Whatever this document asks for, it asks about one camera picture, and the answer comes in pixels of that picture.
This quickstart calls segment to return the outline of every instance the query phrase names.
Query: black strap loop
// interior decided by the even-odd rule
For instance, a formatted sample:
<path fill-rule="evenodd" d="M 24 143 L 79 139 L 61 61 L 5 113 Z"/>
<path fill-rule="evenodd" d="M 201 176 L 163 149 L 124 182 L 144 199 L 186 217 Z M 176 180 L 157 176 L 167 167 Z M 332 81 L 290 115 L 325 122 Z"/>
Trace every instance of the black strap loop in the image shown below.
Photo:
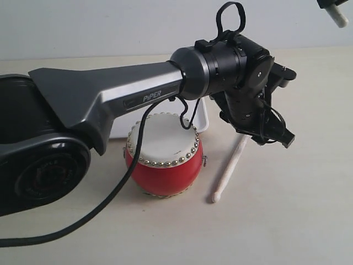
<path fill-rule="evenodd" d="M 238 2 L 227 2 L 218 10 L 217 15 L 216 15 L 216 24 L 217 24 L 217 30 L 218 30 L 218 35 L 217 35 L 216 40 L 221 40 L 222 37 L 224 36 L 223 26 L 222 26 L 222 13 L 224 12 L 224 10 L 226 10 L 228 7 L 230 7 L 233 4 L 235 4 L 236 7 L 238 8 L 238 13 L 239 13 L 239 17 L 240 17 L 239 28 L 237 30 L 233 31 L 233 34 L 238 35 L 245 29 L 245 25 L 246 25 L 247 20 L 246 20 L 245 10 L 244 10 L 243 5 Z"/>

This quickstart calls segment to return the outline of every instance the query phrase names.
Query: wooden drumstick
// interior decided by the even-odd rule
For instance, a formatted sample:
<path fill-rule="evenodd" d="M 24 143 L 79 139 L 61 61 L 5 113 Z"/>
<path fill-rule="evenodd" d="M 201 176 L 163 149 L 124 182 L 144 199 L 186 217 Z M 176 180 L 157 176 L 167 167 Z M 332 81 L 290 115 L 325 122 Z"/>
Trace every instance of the wooden drumstick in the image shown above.
<path fill-rule="evenodd" d="M 249 135 L 242 135 L 242 138 L 240 139 L 240 141 L 236 141 L 236 145 L 234 147 L 234 153 L 226 167 L 226 169 L 224 170 L 224 173 L 218 183 L 218 186 L 216 188 L 216 191 L 213 193 L 212 195 L 212 202 L 216 203 L 221 199 L 221 194 L 224 191 L 224 189 L 226 188 L 229 179 L 231 178 L 236 165 L 240 159 L 240 156 L 242 155 L 243 151 L 244 151 L 244 147 L 247 144 L 250 136 Z"/>

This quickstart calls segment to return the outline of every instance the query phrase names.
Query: white tray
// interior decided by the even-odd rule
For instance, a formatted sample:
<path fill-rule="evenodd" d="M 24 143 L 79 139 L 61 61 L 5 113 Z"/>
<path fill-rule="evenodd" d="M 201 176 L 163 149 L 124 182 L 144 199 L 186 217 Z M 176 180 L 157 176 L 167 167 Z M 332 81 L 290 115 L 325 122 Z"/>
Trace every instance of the white tray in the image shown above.
<path fill-rule="evenodd" d="M 190 119 L 195 108 L 196 100 L 187 101 L 187 103 L 189 105 L 189 110 L 185 114 L 185 117 Z M 126 138 L 127 134 L 131 130 L 131 127 L 135 125 L 136 121 L 141 120 L 143 113 L 147 108 L 148 107 L 144 107 L 142 109 L 135 110 L 134 112 L 130 112 L 124 116 L 115 119 L 113 123 L 113 128 L 111 130 L 110 138 Z M 159 104 L 157 107 L 155 107 L 151 111 L 151 114 L 170 112 L 178 113 L 180 115 L 183 110 L 184 106 L 180 102 L 180 100 L 176 99 L 174 102 L 166 100 Z M 200 100 L 193 124 L 197 128 L 198 132 L 203 132 L 208 128 L 208 116 L 204 99 Z"/>

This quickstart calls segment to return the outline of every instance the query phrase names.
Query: drum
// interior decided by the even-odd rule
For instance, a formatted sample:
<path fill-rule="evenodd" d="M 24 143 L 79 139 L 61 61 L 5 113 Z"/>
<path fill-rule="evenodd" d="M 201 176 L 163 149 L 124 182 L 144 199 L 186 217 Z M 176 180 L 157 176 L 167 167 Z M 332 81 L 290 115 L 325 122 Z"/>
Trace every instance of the drum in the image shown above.
<path fill-rule="evenodd" d="M 132 127 L 124 151 L 126 165 L 135 155 L 140 122 Z M 131 177 L 148 194 L 171 197 L 188 189 L 202 166 L 203 149 L 195 127 L 186 130 L 177 114 L 148 116 L 141 154 Z"/>

